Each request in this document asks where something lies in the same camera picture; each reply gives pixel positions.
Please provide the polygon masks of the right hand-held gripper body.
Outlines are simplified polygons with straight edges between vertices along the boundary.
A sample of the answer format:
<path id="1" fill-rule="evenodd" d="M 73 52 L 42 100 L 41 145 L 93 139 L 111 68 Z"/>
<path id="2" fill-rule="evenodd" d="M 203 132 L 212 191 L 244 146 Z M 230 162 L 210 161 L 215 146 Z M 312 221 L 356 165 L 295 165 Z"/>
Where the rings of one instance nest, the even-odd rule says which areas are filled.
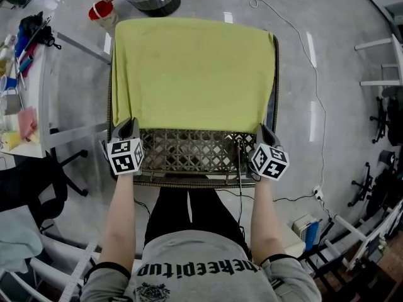
<path id="1" fill-rule="evenodd" d="M 261 178 L 278 181 L 289 166 L 289 156 L 278 137 L 266 125 L 260 124 L 254 152 L 248 157 L 247 176 L 255 181 Z"/>

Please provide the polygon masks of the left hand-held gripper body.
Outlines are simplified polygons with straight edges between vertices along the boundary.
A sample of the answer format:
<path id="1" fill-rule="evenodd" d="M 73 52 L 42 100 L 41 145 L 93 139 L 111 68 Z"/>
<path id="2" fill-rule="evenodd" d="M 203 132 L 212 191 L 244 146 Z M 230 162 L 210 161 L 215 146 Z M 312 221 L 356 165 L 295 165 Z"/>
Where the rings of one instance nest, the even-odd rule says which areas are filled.
<path id="1" fill-rule="evenodd" d="M 129 118 L 117 125 L 110 141 L 101 142 L 101 150 L 114 176 L 124 174 L 140 176 L 144 151 L 138 119 Z"/>

